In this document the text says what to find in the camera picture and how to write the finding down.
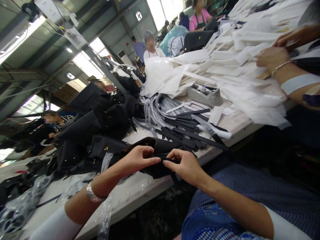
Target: blue shirt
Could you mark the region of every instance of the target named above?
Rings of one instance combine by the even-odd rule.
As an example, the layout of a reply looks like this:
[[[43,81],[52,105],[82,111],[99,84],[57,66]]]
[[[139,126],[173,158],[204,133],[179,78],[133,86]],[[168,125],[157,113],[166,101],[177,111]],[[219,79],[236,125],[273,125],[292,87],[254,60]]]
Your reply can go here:
[[[144,51],[146,50],[146,46],[142,42],[137,42],[133,46],[133,50],[134,50],[134,54],[140,58],[141,62],[144,63],[143,54],[144,54]]]
[[[179,25],[184,26],[189,31],[189,17],[185,15],[179,22]]]

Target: black handbag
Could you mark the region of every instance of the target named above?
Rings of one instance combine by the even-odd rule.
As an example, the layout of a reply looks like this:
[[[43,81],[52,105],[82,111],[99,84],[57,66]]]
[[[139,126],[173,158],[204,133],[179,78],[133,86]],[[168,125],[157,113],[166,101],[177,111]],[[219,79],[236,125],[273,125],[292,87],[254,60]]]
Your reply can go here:
[[[184,52],[205,47],[215,31],[188,32],[184,38]]]

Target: white sleeve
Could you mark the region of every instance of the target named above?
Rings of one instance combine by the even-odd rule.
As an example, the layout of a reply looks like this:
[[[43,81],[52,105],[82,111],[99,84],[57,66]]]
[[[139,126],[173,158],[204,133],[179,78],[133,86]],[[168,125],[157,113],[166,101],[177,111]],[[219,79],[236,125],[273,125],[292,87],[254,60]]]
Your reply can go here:
[[[311,239],[307,234],[301,231],[292,223],[285,220],[280,215],[276,214],[267,206],[263,205],[272,220],[273,224],[273,239],[274,240],[283,240],[283,239],[290,239],[290,240],[302,240],[302,239]]]
[[[33,232],[29,240],[70,240],[81,227],[70,220],[63,205]]]

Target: bangle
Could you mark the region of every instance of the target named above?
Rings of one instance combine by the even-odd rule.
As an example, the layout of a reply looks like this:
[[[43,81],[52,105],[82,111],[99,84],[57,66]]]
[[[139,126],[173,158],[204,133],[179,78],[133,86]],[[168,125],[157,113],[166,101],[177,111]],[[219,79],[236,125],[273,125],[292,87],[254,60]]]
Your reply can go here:
[[[276,69],[271,73],[271,77],[273,77],[273,75],[276,73],[276,71],[279,69],[279,68],[282,68],[284,65],[287,65],[288,63],[292,63],[292,62],[296,62],[295,60],[291,60],[289,62],[285,62],[283,64],[281,64],[279,67],[276,67]]]

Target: worker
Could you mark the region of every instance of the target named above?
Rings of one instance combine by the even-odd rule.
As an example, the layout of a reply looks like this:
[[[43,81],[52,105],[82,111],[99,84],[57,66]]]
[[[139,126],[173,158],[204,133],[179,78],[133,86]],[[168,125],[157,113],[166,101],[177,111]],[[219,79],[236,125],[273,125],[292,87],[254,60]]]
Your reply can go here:
[[[45,111],[43,116],[46,123],[54,123],[54,133],[49,133],[49,138],[55,138],[60,133],[61,127],[74,118],[72,115],[59,116],[57,112],[52,110]]]
[[[162,34],[165,33],[165,35],[166,35],[168,33],[168,27],[169,27],[169,21],[166,20],[164,22],[164,26],[161,28],[161,33]]]
[[[150,31],[146,31],[144,33],[144,42],[146,44],[146,51],[143,54],[144,60],[147,58],[152,58],[152,57],[166,57],[164,52],[161,50],[161,48],[155,48],[155,42],[154,42],[154,37],[153,33]]]
[[[143,54],[146,51],[146,46],[143,44],[143,42],[138,42],[136,40],[135,36],[132,36],[131,40],[132,40],[132,42],[134,44],[134,46],[133,46],[134,54],[139,57],[139,59],[140,59],[140,61],[142,63],[142,66],[143,66],[143,67],[140,67],[140,70],[141,70],[141,68],[143,68],[143,71],[141,70],[141,72],[144,72]]]
[[[190,32],[202,31],[213,18],[207,12],[206,0],[193,0],[193,9],[196,13],[190,19],[189,30]]]
[[[257,66],[267,67],[289,98],[312,110],[320,110],[320,77],[297,67],[288,51],[319,38],[319,24],[305,26],[283,34],[257,57]],[[289,41],[293,44],[285,48]]]
[[[74,239],[122,178],[160,163],[153,152],[150,146],[135,147],[55,211],[29,240]],[[173,149],[167,158],[180,163],[165,160],[164,166],[198,188],[182,233],[175,239],[311,239],[319,235],[316,194],[225,159],[215,163],[221,166],[210,177],[190,152]]]
[[[171,24],[172,24],[172,28],[173,28],[173,27],[176,25],[176,21],[175,21],[175,20],[172,20],[172,21],[171,21]]]
[[[189,16],[181,12],[179,15],[179,25],[184,26],[189,31]]]

